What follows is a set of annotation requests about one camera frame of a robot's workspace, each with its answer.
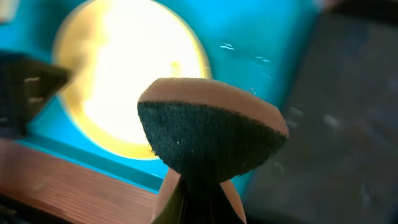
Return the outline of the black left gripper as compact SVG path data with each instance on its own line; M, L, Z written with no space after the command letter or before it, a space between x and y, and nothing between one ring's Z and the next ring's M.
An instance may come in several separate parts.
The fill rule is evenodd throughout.
M69 71L16 52L1 53L1 137L18 139L53 95L68 83Z

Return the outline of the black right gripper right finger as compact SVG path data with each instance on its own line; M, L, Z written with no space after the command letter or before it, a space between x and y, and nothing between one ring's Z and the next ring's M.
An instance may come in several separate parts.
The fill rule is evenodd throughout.
M243 204L233 183L220 183L209 204L210 223L246 224Z

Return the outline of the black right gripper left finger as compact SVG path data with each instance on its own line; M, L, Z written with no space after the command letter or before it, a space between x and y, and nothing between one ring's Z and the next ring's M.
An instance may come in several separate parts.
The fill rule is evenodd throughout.
M187 224L188 223L188 189L182 177L165 179L160 188L157 206L151 224Z

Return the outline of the yellow plate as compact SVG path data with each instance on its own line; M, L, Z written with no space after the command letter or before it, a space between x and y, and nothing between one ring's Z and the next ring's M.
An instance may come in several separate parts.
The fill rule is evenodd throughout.
M86 1L60 26L55 63L70 71L62 90L71 120L97 146L153 160L137 114L141 93L158 78L210 78L190 26L156 1Z

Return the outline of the black tray with water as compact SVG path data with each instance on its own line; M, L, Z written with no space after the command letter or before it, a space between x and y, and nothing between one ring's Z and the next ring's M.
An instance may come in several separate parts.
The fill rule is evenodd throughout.
M397 222L397 27L324 14L283 109L285 146L258 168L251 222Z

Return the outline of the teal plastic tray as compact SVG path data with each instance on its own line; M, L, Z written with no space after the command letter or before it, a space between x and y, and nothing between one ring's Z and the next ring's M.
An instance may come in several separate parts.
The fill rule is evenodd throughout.
M213 77L282 106L315 20L311 1L160 0L201 40ZM55 33L80 0L21 1L16 17L1 26L1 48L52 59ZM59 98L29 124L25 146L158 192L167 172L158 159L117 156L87 139L70 121Z

